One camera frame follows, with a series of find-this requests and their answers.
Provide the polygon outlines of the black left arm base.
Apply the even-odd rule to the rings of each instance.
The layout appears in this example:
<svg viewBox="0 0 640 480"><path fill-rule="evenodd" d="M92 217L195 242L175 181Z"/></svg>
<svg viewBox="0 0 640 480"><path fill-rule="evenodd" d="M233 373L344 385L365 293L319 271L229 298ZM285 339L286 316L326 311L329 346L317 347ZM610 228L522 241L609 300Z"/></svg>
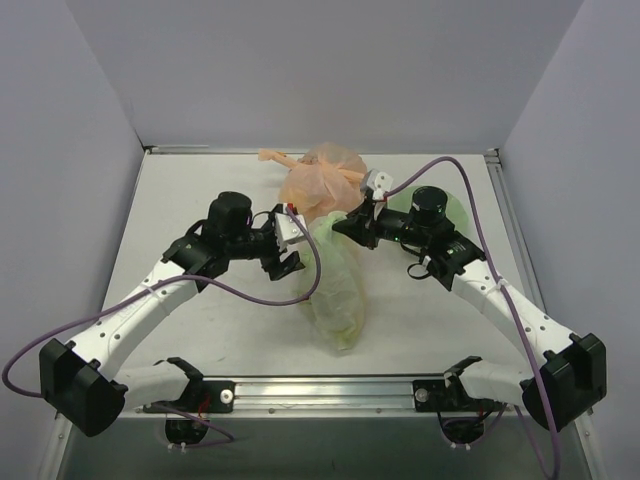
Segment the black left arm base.
<svg viewBox="0 0 640 480"><path fill-rule="evenodd" d="M232 411L235 384L230 380L206 381L196 367L180 357L158 361L155 363L155 366L157 365L177 367L188 379L177 400L160 400L143 407L145 413L178 416L178 419L166 419L164 423L168 449L179 448L185 453L187 450L234 443L233 434L213 425L205 415Z"/></svg>

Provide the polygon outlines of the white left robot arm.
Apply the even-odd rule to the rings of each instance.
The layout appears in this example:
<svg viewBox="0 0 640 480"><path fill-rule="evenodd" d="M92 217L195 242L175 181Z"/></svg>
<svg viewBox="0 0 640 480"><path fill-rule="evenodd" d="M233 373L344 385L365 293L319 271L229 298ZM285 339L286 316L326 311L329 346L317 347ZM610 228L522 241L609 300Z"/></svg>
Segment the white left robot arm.
<svg viewBox="0 0 640 480"><path fill-rule="evenodd" d="M142 376L122 369L138 345L182 304L218 279L236 260L257 260L272 281L303 269L289 246L310 238L291 203L253 225L251 200L237 192L214 199L206 218L174 240L140 284L67 342L49 340L39 351L42 398L88 437L104 432L127 408L169 401L180 411L202 399L201 376L174 357Z"/></svg>

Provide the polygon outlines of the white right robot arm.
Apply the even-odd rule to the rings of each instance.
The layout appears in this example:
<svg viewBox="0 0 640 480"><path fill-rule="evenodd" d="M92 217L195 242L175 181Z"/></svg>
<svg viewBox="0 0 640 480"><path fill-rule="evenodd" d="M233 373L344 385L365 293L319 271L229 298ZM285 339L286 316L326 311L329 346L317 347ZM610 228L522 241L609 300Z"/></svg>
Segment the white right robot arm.
<svg viewBox="0 0 640 480"><path fill-rule="evenodd" d="M450 406L465 409L476 400L511 404L541 427L562 430L606 396L604 343L557 323L493 272L488 254L447 217L447 203L447 194L430 186L413 193L406 212L367 195L332 229L369 249L385 240L413 250L427 263L427 277L473 306L531 361L527 368L479 356L458 362L444 374Z"/></svg>

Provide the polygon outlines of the green plastic bag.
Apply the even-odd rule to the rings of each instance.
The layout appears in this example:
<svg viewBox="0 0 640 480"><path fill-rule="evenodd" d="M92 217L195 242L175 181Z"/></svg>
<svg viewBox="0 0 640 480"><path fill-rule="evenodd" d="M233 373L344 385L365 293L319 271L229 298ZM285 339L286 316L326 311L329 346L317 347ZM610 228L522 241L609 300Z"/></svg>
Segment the green plastic bag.
<svg viewBox="0 0 640 480"><path fill-rule="evenodd" d="M359 246L333 230L346 214L334 211L315 219L310 233L318 250L316 262L311 247L298 247L304 268L295 276L296 297L317 288L310 298L299 304L303 315L323 340L337 351L354 347L365 324L367 296Z"/></svg>

